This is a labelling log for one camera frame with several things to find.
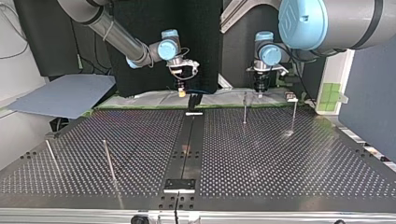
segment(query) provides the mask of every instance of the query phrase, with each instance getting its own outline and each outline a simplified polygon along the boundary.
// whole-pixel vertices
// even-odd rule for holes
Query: wire
[[[174,74],[172,72],[171,68],[169,68],[169,71],[172,74],[172,76],[174,76],[176,79],[178,79],[180,81],[187,81],[187,80],[193,79],[194,77],[196,77],[198,75],[198,73],[197,73],[197,74],[192,74],[190,77],[178,77],[176,74]]]
[[[304,88],[304,91],[308,95],[309,99],[312,101],[312,104],[314,104],[314,106],[317,107],[317,103],[314,101],[314,98],[312,98],[311,94],[309,94],[309,91],[308,91],[308,89],[306,88],[306,86],[305,86],[305,84],[303,82],[303,76],[301,75],[301,72],[300,72],[300,69],[299,69],[299,66],[298,66],[297,62],[295,62],[294,60],[293,60],[293,62],[295,64],[295,66],[296,66],[297,77],[300,79],[300,82],[301,82],[301,85]]]
[[[98,59],[98,52],[97,52],[96,32],[93,32],[93,53],[95,54],[95,60],[96,60],[97,64],[99,64],[99,66],[101,66],[102,68],[104,68],[104,69],[106,69],[106,70],[110,70],[110,69],[111,69],[111,66],[110,66],[110,67],[105,67],[104,65],[102,65],[102,64],[99,62],[99,59]]]
[[[296,57],[295,55],[293,55],[292,51],[291,51],[288,47],[285,47],[285,48],[284,48],[283,46],[281,46],[281,45],[279,45],[279,44],[276,44],[276,43],[267,43],[267,44],[264,44],[264,45],[262,46],[262,48],[265,47],[265,46],[267,46],[267,45],[275,45],[275,46],[277,46],[277,47],[283,49],[286,53],[289,54],[291,61],[292,61],[292,62],[295,64],[295,66],[296,66],[297,77],[300,79],[300,82],[301,82],[301,84],[302,84],[302,86],[303,86],[303,88],[304,88],[304,91],[306,92],[306,95],[308,95],[309,99],[312,101],[312,103],[313,103],[313,104],[315,105],[315,107],[316,107],[317,104],[314,102],[314,98],[312,98],[311,94],[309,94],[308,89],[306,88],[306,86],[305,86],[305,84],[304,84],[304,82],[303,82],[303,76],[302,76],[302,74],[301,74],[301,72],[300,72],[300,69],[299,69],[299,66],[298,66],[298,63],[308,63],[309,61],[299,59],[298,57]]]
[[[198,91],[198,90],[187,90],[186,92],[189,92],[189,91],[194,91],[194,93],[198,92],[198,93],[203,93],[203,94],[210,94],[210,92],[207,92],[207,91]]]
[[[104,42],[106,41],[108,34],[110,34],[111,29],[113,29],[113,26],[114,26],[114,17],[113,17],[113,20],[111,21],[110,26],[108,27],[105,35],[103,36]]]
[[[6,57],[0,57],[0,60],[18,57],[18,56],[22,55],[24,52],[26,52],[26,50],[28,49],[28,47],[29,47],[29,44],[26,44],[25,48],[24,48],[21,52],[16,53],[16,54],[14,54],[14,55],[6,56]]]
[[[7,5],[6,3],[0,2],[0,7],[8,8],[8,9],[15,15],[16,18],[19,18],[17,11],[16,11],[14,8],[12,8],[11,6]],[[9,22],[9,24],[12,26],[12,28],[15,30],[15,32],[16,32],[23,40],[27,41],[24,31],[23,31],[22,29],[21,29],[21,32],[18,31],[17,27],[15,27],[15,25],[11,22],[11,20],[8,18],[8,16],[6,15],[6,13],[5,13],[3,10],[1,10],[1,12],[2,12],[3,15],[5,16],[6,20]]]
[[[78,58],[81,59],[82,61],[86,62],[88,65],[90,65],[90,66],[92,67],[91,73],[95,73],[95,69],[96,69],[96,70],[98,70],[99,72],[101,72],[101,73],[103,73],[103,74],[106,74],[105,71],[103,71],[103,70],[100,69],[100,68],[97,68],[97,67],[94,65],[93,62],[91,62],[90,60],[88,60],[88,59],[86,59],[86,58],[84,58],[84,57],[81,56],[81,52],[80,52],[79,44],[78,44],[78,40],[77,40],[77,35],[76,35],[76,28],[75,28],[75,26],[74,26],[74,22],[73,22],[72,19],[70,19],[70,24],[71,24],[71,26],[72,26],[72,32],[73,32],[73,37],[74,37],[74,39],[75,39],[76,51],[77,51]],[[83,71],[84,71],[84,68],[80,69],[79,73],[81,74]]]
[[[7,9],[9,9],[14,15],[15,17],[18,19],[18,13],[17,11],[15,11],[14,8],[12,8],[11,6],[7,5],[6,3],[2,3],[0,2],[0,7],[5,7]],[[29,48],[29,43],[26,40],[24,31],[21,29],[21,31],[18,31],[17,27],[14,26],[14,24],[12,23],[12,21],[9,19],[9,17],[6,15],[6,13],[4,12],[3,9],[0,10],[4,16],[4,18],[6,18],[7,22],[11,25],[12,29],[18,34],[18,36],[20,36],[25,42],[26,45],[24,47],[24,49],[22,51],[20,51],[19,53],[13,54],[13,55],[9,55],[9,56],[5,56],[5,57],[0,57],[0,60],[4,60],[4,59],[11,59],[11,58],[15,58],[18,57],[20,55],[22,55],[24,52],[26,52],[26,50],[28,50]]]

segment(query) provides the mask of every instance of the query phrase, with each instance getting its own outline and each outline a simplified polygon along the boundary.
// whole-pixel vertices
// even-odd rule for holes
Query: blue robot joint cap
[[[282,60],[282,51],[276,45],[267,45],[260,49],[259,57],[265,64],[274,66]]]
[[[274,40],[274,33],[269,32],[269,31],[261,31],[256,34],[256,39],[255,41],[273,41]]]
[[[178,45],[171,39],[163,40],[158,46],[158,55],[165,61],[174,59],[178,53]]]
[[[161,36],[163,39],[167,38],[167,37],[178,37],[178,31],[177,30],[165,30],[161,33]]]

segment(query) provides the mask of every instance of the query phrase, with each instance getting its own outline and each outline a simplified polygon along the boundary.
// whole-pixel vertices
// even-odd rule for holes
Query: metal rod
[[[52,146],[50,145],[50,140],[47,139],[46,143],[49,149],[50,156],[52,157],[53,160],[56,160],[55,154],[53,154]]]
[[[244,97],[244,124],[248,123],[248,93],[245,92]]]
[[[114,169],[113,169],[113,162],[111,161],[110,151],[108,150],[107,140],[106,139],[103,140],[103,147],[105,148],[107,161],[108,161],[108,166],[110,167],[111,176],[113,177],[114,181],[117,181],[116,174],[114,173]]]
[[[293,121],[296,119],[296,113],[297,113],[297,104],[298,104],[298,101],[296,101],[296,102],[294,103]]]

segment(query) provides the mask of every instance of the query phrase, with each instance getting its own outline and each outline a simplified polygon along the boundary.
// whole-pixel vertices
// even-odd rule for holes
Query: metal table surface
[[[0,208],[396,214],[396,174],[328,120],[248,112],[96,111],[50,141],[57,160],[43,144],[0,172]],[[195,192],[165,194],[167,179]]]

